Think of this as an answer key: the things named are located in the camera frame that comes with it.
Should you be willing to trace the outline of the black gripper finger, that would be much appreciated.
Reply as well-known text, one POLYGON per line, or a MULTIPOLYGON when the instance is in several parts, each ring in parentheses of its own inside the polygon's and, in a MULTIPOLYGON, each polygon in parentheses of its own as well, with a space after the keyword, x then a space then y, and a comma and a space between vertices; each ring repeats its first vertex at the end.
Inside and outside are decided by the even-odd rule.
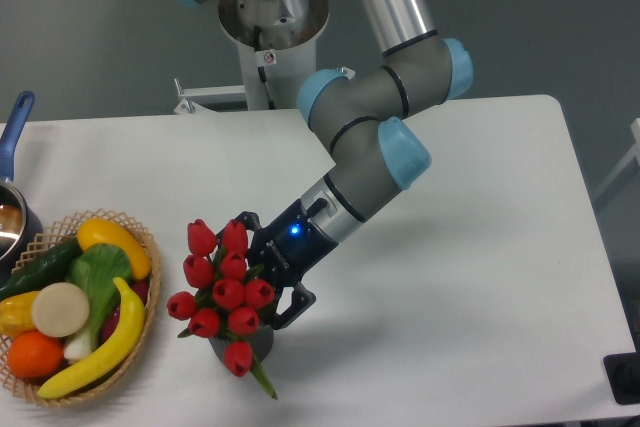
POLYGON ((292 287, 290 304, 281 313, 277 311, 282 299, 284 288, 275 289, 274 301, 266 308, 262 322, 274 330, 281 330, 289 327, 304 312, 306 312, 315 302, 316 295, 308 290, 302 282, 298 282, 292 287))
POLYGON ((220 243, 224 247, 249 247, 251 236, 260 229, 260 219, 255 212, 241 212, 219 232, 220 243))

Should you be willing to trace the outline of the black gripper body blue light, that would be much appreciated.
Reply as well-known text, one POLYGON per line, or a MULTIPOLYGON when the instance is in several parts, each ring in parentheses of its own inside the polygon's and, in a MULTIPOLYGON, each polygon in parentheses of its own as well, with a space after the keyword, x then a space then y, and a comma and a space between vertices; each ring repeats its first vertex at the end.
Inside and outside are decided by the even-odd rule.
POLYGON ((263 264, 262 277, 275 288, 293 287, 338 243, 313 222, 329 205, 323 198, 304 207, 296 200, 269 225, 253 234, 246 259, 263 264))

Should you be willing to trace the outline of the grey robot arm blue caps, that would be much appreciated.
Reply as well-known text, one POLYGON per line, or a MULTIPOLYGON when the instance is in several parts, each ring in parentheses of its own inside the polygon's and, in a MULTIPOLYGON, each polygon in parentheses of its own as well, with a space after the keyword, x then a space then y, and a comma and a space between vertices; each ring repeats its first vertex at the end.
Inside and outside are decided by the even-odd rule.
POLYGON ((405 121, 462 95, 473 65, 459 41, 440 37, 425 0, 363 0, 384 58, 364 76, 316 66, 328 0, 216 1, 238 50, 238 93, 248 108, 298 110, 334 162, 269 225, 240 215, 254 233, 250 262, 264 266, 277 291, 292 289, 290 306, 267 317, 281 329, 314 303, 304 274, 429 167, 428 151, 405 121))

